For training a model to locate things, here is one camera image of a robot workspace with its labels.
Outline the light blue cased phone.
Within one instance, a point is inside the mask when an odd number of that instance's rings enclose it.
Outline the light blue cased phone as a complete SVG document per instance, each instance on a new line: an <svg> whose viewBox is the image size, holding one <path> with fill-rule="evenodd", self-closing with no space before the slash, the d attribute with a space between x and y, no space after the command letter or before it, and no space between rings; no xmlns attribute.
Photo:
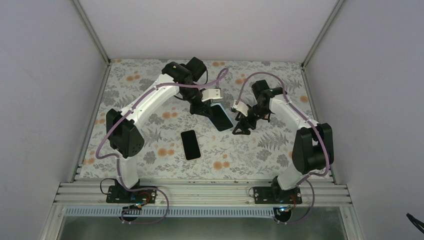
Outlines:
<svg viewBox="0 0 424 240"><path fill-rule="evenodd" d="M234 127L232 120L220 104L212 105L211 111L212 116L208 119L218 132L230 130Z"/></svg>

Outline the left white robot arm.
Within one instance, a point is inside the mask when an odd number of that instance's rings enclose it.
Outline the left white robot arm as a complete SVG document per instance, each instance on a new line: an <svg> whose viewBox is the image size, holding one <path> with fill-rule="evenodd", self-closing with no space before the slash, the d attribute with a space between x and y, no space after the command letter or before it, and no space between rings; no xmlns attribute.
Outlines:
<svg viewBox="0 0 424 240"><path fill-rule="evenodd" d="M181 94L190 104L192 115L212 117L210 100L203 99L201 87L195 83L207 72L206 65L193 57L186 64L168 63L152 85L121 110L111 109L106 114L106 136L117 158L115 185L119 196L131 203L139 197L139 175L134 158L143 148L142 127L145 121L168 99Z"/></svg>

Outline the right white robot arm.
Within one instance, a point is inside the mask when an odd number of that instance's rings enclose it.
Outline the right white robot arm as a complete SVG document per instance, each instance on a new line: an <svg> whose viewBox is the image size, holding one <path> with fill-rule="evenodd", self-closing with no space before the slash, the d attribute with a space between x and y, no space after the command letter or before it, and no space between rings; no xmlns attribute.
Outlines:
<svg viewBox="0 0 424 240"><path fill-rule="evenodd" d="M237 124L232 133L249 135L256 129L258 120L274 114L295 134L292 164L273 178L270 187L259 189L256 203L300 203L299 185L311 176L326 176L334 161L332 128L298 109L284 87L270 88L266 80L259 80L252 85L252 91L256 99L254 106L240 99L233 102L231 110L237 113Z"/></svg>

